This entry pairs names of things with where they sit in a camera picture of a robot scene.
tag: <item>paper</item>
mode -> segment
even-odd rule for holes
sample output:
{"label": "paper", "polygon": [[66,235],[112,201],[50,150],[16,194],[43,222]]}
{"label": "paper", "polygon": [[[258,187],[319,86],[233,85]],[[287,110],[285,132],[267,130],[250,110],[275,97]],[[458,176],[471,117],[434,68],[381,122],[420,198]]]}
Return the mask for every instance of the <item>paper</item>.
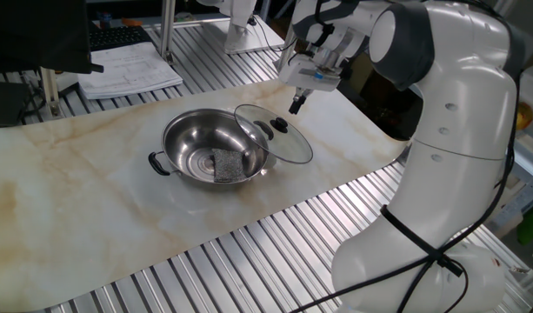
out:
{"label": "paper", "polygon": [[103,65],[104,71],[78,76],[88,99],[128,96],[183,82],[152,43],[92,52],[92,63]]}

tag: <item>metal rail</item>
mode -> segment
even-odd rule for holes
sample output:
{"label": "metal rail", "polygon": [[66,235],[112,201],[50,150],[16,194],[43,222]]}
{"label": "metal rail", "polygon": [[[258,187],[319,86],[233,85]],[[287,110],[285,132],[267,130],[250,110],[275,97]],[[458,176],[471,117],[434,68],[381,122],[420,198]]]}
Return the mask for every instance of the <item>metal rail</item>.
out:
{"label": "metal rail", "polygon": [[[147,31],[160,46],[159,25]],[[276,78],[273,51],[226,55],[200,23],[174,28],[174,70],[183,84],[133,96],[61,99],[65,116],[138,105]],[[18,73],[0,81],[23,82]],[[46,110],[22,123],[51,120]],[[188,250],[66,303],[36,313],[286,312],[333,292],[330,265],[337,247],[364,230],[396,192],[403,165],[394,162],[333,190]],[[506,267],[525,265],[484,227],[467,241],[492,250]],[[307,312],[332,312],[338,299]],[[494,312],[527,312],[533,296],[514,280]]]}

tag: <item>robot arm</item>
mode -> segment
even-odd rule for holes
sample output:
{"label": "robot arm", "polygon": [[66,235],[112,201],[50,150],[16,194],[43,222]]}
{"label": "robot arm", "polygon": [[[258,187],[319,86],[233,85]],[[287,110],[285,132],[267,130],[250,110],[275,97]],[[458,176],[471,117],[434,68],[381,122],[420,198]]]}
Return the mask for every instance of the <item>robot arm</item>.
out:
{"label": "robot arm", "polygon": [[[282,81],[297,87],[290,111],[296,114],[313,90],[335,89],[343,60],[364,49],[368,40],[374,69],[400,90],[414,84],[424,100],[409,161],[388,211],[425,242],[440,247],[478,220],[494,196],[516,107],[512,77],[521,69],[523,46],[507,24],[463,3],[320,2],[316,17],[316,1],[301,1],[293,16],[297,36],[311,44],[307,54],[294,56],[280,73]],[[503,297],[504,278],[493,256],[465,244],[448,255],[470,277],[469,291],[454,312],[495,308]],[[332,280],[341,290],[425,256],[381,216],[340,246]],[[345,294],[343,307],[395,312],[418,271]],[[405,311],[444,312],[464,284],[464,276],[433,266]]]}

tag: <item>keyboard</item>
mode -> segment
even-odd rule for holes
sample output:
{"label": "keyboard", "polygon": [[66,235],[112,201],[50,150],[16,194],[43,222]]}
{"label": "keyboard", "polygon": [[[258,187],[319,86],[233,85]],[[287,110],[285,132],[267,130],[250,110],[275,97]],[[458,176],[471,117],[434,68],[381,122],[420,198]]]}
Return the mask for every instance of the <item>keyboard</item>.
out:
{"label": "keyboard", "polygon": [[141,26],[123,26],[108,30],[91,30],[89,31],[89,39],[91,51],[107,50],[152,41],[148,33]]}

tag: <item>black pot handle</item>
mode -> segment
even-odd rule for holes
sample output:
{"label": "black pot handle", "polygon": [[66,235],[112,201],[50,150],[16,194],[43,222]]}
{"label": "black pot handle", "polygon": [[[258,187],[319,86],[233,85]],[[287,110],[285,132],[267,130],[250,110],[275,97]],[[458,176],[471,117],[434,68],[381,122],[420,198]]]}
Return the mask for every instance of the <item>black pot handle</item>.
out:
{"label": "black pot handle", "polygon": [[161,152],[152,152],[148,155],[148,162],[152,166],[152,169],[156,171],[156,173],[162,175],[162,176],[169,176],[170,173],[167,170],[164,170],[160,162],[156,159],[156,155],[163,153]]}

